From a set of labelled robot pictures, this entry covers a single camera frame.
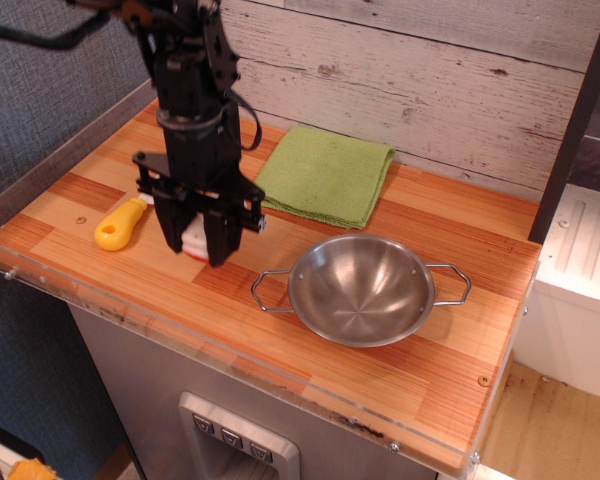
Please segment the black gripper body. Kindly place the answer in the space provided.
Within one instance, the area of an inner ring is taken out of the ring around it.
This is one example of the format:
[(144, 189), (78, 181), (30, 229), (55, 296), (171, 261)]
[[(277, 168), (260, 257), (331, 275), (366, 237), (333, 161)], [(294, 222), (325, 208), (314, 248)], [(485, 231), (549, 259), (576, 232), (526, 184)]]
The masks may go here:
[(241, 210), (242, 228), (260, 232), (264, 192), (240, 170), (243, 146), (240, 119), (225, 117), (211, 124), (184, 123), (163, 133), (164, 153), (137, 152), (138, 189), (155, 197), (184, 202), (201, 214), (209, 210)]

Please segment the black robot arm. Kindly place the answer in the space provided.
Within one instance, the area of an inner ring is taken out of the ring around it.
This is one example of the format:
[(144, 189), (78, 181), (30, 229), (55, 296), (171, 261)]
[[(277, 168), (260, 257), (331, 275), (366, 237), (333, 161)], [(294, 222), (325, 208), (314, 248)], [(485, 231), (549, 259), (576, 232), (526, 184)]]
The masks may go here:
[(183, 234), (200, 222), (211, 266), (239, 249), (244, 230), (261, 231), (265, 193), (240, 170), (245, 145), (233, 89), (240, 75), (217, 1), (83, 1), (81, 7), (122, 20), (138, 39), (158, 97), (156, 118), (165, 152), (138, 152), (138, 189), (149, 194), (168, 246), (183, 251)]

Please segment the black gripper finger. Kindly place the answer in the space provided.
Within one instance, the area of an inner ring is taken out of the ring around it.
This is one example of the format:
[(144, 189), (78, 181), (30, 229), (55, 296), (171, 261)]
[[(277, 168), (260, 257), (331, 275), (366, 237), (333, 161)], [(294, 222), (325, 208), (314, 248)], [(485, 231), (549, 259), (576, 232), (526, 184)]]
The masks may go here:
[(222, 266), (240, 247), (241, 210), (209, 210), (203, 214), (207, 253), (212, 267)]
[(161, 197), (154, 198), (154, 209), (167, 245), (174, 252), (180, 253), (183, 247), (182, 234), (198, 212), (184, 202)]

